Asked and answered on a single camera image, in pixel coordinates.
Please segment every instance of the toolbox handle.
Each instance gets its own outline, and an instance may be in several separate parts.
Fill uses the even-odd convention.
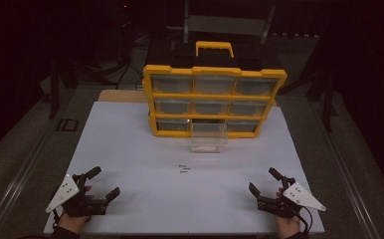
[[[198,57],[198,50],[200,48],[204,49],[227,49],[229,50],[230,57],[234,58],[233,55],[233,49],[232,49],[232,44],[228,42],[205,42],[205,41],[197,41],[196,42],[196,56]]]

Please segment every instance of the transparent drawer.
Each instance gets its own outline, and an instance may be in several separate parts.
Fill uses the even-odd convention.
[[[229,101],[195,100],[194,114],[198,115],[224,115]]]
[[[232,101],[230,116],[261,116],[266,109],[267,102]]]
[[[200,75],[195,77],[196,94],[227,95],[232,92],[235,78],[222,75]]]
[[[188,131],[189,119],[157,119],[158,130]]]
[[[192,76],[153,74],[151,85],[155,93],[191,93]]]
[[[227,144],[224,120],[193,119],[191,123],[191,151],[223,152]]]
[[[190,114],[191,100],[189,99],[154,99],[157,114]]]
[[[254,132],[258,123],[258,120],[227,120],[227,131]]]
[[[277,78],[238,78],[235,94],[269,96],[278,80]]]

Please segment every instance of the yellow toolbox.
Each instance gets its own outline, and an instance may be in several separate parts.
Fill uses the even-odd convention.
[[[256,137],[287,74],[265,45],[151,42],[143,69],[149,126],[190,137],[192,124],[222,122],[227,137]]]

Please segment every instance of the gray floor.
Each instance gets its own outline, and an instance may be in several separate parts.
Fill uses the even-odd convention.
[[[284,63],[289,84],[298,78],[316,39],[273,36],[268,42]],[[132,64],[141,69],[146,52],[135,51]],[[120,87],[132,88],[138,79],[138,73],[129,69]],[[55,131],[58,122],[48,119],[50,106],[37,103],[0,142],[0,238],[42,234],[51,193],[66,172],[94,101],[107,88],[83,76],[80,81],[76,90],[62,91],[62,108],[56,117],[79,120],[77,131]],[[332,133],[328,133],[319,120],[321,103],[307,101],[304,96],[307,88],[302,86],[278,96],[277,102],[288,122],[311,190],[328,208],[320,213],[325,233],[311,238],[384,238],[384,179],[369,148],[339,93],[333,99],[338,116],[331,119]],[[22,190],[13,189],[13,179],[18,175],[21,178],[19,168],[30,159],[35,163],[26,175],[28,180],[21,185]],[[14,193],[15,203],[1,202],[8,186],[12,186],[9,191]],[[117,237],[84,235],[82,238]]]

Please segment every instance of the white tabletop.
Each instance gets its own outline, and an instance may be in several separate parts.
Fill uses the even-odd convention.
[[[310,191],[278,107],[259,137],[229,139],[223,153],[194,153],[188,138],[155,137],[147,115],[147,104],[94,104],[68,173],[100,166],[102,172],[88,183],[95,198],[117,186],[121,193],[105,216],[87,223],[85,234],[275,233],[274,216],[257,209],[249,183],[275,198],[282,185],[269,174],[274,167]],[[179,165],[190,169],[180,173]],[[318,212],[309,210],[310,231],[323,232]],[[310,221],[305,210],[301,215]],[[53,231],[52,224],[51,215],[45,233]]]

